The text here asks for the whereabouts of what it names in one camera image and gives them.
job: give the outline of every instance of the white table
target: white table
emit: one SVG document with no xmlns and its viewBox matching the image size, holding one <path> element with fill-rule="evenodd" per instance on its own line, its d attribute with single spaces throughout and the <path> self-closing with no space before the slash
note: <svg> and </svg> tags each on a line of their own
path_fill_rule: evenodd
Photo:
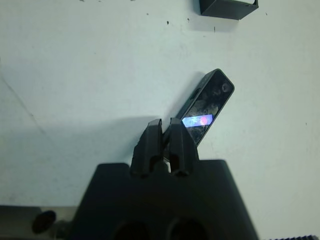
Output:
<svg viewBox="0 0 320 240">
<path fill-rule="evenodd" d="M 235 92 L 200 158 L 227 160 L 261 239 L 320 235 L 320 1 L 259 6 L 0 0 L 0 204 L 77 206 L 97 164 L 130 163 L 220 68 Z"/>
</svg>

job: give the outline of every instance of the smartphone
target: smartphone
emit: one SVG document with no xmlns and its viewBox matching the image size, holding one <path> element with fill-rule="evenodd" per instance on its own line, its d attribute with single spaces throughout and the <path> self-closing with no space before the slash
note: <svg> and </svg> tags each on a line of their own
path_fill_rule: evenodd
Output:
<svg viewBox="0 0 320 240">
<path fill-rule="evenodd" d="M 176 118 L 198 146 L 235 90 L 233 83 L 220 70 L 206 74 Z"/>
</svg>

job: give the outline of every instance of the phone screen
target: phone screen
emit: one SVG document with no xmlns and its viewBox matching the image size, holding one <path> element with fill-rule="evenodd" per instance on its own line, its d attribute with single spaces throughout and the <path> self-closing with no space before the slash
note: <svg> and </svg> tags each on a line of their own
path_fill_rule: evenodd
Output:
<svg viewBox="0 0 320 240">
<path fill-rule="evenodd" d="M 234 85 L 221 70 L 213 72 L 191 106 L 181 118 L 198 145 L 234 91 Z"/>
</svg>

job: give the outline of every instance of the black plastic part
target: black plastic part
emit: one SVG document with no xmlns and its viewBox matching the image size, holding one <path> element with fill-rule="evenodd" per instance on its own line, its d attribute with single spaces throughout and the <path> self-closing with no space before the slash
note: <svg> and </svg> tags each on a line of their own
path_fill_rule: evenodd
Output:
<svg viewBox="0 0 320 240">
<path fill-rule="evenodd" d="M 130 172 L 133 176 L 147 177 L 154 170 L 154 165 L 163 158 L 162 122 L 156 119 L 149 122 L 134 147 Z"/>
<path fill-rule="evenodd" d="M 151 122 L 141 136 L 131 171 L 125 163 L 97 167 L 66 239 L 258 240 L 226 162 L 199 161 L 178 119 L 171 120 L 170 141 L 176 143 L 170 143 L 170 156 L 187 174 L 170 174 L 163 161 L 152 171 L 140 164 L 161 155 L 160 123 Z M 132 170 L 147 177 L 136 177 Z"/>
<path fill-rule="evenodd" d="M 258 7 L 258 0 L 253 4 L 235 0 L 200 0 L 201 15 L 224 19 L 243 19 Z"/>
<path fill-rule="evenodd" d="M 178 177 L 187 176 L 193 171 L 193 164 L 199 161 L 197 147 L 180 119 L 171 118 L 169 133 L 171 172 Z"/>
</svg>

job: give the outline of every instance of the black box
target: black box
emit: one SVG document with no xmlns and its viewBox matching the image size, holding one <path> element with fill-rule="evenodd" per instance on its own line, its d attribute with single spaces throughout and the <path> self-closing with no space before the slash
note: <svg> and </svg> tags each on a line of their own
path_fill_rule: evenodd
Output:
<svg viewBox="0 0 320 240">
<path fill-rule="evenodd" d="M 235 0 L 200 0 L 201 15 L 224 19 L 243 19 L 258 7 L 258 0 L 253 4 Z"/>
</svg>

